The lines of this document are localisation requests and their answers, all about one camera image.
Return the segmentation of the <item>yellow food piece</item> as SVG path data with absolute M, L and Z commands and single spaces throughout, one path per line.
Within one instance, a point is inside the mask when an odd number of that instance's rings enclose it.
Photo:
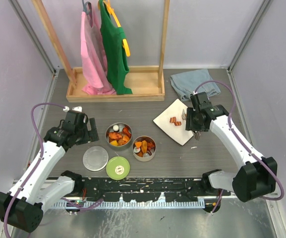
M 110 144 L 112 146 L 118 146 L 118 141 L 117 140 L 111 141 Z

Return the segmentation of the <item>round steel lid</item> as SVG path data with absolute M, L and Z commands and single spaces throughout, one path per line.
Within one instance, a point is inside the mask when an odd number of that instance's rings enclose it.
M 108 152 L 101 146 L 93 146 L 87 149 L 82 159 L 84 167 L 92 172 L 98 172 L 104 169 L 108 161 Z

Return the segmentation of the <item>large round steel tin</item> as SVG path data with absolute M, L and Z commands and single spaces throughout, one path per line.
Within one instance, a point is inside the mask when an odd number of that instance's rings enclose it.
M 113 130 L 113 126 L 114 125 L 118 125 L 119 126 L 119 131 L 116 131 L 116 132 L 118 132 L 118 133 L 120 133 L 122 135 L 122 139 L 117 140 L 118 141 L 118 146 L 112 146 L 110 144 L 110 142 L 113 141 L 113 140 L 110 140 L 109 137 L 108 137 L 109 132 L 114 132 L 114 130 Z M 124 127 L 127 127 L 128 130 L 130 131 L 131 138 L 127 137 L 125 134 L 122 133 L 122 129 Z M 129 125 L 127 125 L 125 123 L 122 123 L 122 122 L 116 122 L 116 123 L 110 125 L 107 128 L 105 137 L 106 137 L 106 141 L 107 141 L 107 143 L 108 143 L 108 145 L 110 147 L 112 147 L 112 148 L 114 148 L 116 150 L 123 150 L 123 149 L 128 148 L 131 145 L 131 141 L 133 139 L 133 132 L 132 132 L 132 129 L 131 129 L 131 127 Z

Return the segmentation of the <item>red food piece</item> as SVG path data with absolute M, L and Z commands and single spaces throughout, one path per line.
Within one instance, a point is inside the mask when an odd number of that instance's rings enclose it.
M 122 129 L 122 133 L 125 134 L 127 137 L 131 138 L 131 133 L 130 133 L 130 131 L 128 130 L 127 127 L 124 127 Z

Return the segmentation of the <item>green round lid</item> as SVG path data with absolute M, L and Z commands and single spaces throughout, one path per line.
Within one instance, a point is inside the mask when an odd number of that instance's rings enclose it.
M 129 161 L 121 156 L 111 158 L 106 165 L 107 175 L 114 180 L 127 177 L 130 171 Z

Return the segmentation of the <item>orange fried food piece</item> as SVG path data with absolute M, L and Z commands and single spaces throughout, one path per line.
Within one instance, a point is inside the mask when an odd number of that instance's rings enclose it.
M 135 147 L 140 148 L 141 146 L 142 146 L 141 141 L 135 142 Z

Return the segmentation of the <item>small sushi roll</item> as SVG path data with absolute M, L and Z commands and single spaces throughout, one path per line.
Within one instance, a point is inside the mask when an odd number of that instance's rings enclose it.
M 138 147 L 134 147 L 134 148 L 133 148 L 133 152 L 134 152 L 135 154 L 139 153 L 140 151 L 141 151 L 140 147 L 139 147 L 139 148 L 138 148 Z

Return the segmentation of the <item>small steel bowl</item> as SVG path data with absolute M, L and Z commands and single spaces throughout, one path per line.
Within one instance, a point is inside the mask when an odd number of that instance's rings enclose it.
M 142 146 L 140 147 L 141 151 L 139 153 L 137 153 L 137 154 L 135 154 L 133 152 L 134 157 L 138 161 L 141 161 L 141 162 L 148 162 L 148 161 L 152 160 L 154 158 L 154 156 L 155 156 L 157 147 L 155 148 L 155 150 L 149 151 L 147 149 L 147 143 L 148 142 L 154 142 L 155 143 L 154 139 L 152 139 L 149 136 L 139 136 L 139 137 L 137 137 L 134 140 L 133 144 L 132 144 L 132 151 L 133 151 L 133 148 L 135 147 L 135 142 L 138 142 L 138 141 L 142 142 Z

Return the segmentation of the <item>red bacon piece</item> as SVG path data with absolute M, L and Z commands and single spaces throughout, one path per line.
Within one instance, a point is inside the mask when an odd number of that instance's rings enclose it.
M 148 142 L 148 143 L 147 143 L 147 149 L 148 149 L 149 151 L 155 150 L 155 148 L 156 148 L 156 145 L 155 145 L 154 142 Z

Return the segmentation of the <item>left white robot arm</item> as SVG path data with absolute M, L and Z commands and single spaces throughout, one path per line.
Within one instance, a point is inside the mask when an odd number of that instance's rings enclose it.
M 7 232 L 7 227 L 11 225 L 32 233 L 54 203 L 67 194 L 79 196 L 84 186 L 82 176 L 71 171 L 64 171 L 46 189 L 42 189 L 42 185 L 68 149 L 98 139 L 95 119 L 73 110 L 66 113 L 59 126 L 49 129 L 27 171 L 9 192 L 0 192 L 0 220 L 4 231 Z

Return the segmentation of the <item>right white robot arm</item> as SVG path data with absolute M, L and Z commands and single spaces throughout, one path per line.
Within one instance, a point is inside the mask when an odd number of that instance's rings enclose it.
M 235 193 L 242 202 L 264 197 L 276 190 L 277 162 L 257 151 L 233 123 L 230 113 L 222 106 L 214 106 L 206 93 L 190 96 L 192 106 L 186 110 L 187 131 L 211 132 L 223 143 L 237 167 L 237 173 L 221 169 L 202 175 L 201 188 L 206 195 L 219 189 Z

